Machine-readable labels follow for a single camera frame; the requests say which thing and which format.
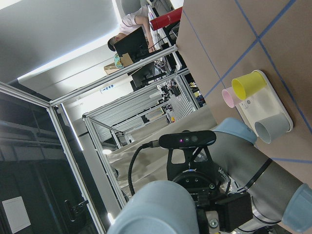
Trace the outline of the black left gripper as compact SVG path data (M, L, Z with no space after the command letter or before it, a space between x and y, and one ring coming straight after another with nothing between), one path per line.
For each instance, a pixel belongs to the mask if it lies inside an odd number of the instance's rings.
M230 233L253 218L248 193L222 192L210 178L194 170L178 174L173 182L192 196L200 233Z

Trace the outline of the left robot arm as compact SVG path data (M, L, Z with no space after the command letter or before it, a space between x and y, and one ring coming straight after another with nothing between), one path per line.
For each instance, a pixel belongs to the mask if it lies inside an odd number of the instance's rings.
M255 148L253 130L228 117L213 131L216 142L209 147L213 161L252 196L253 218L234 233L252 234L277 222L298 233L311 228L311 188Z

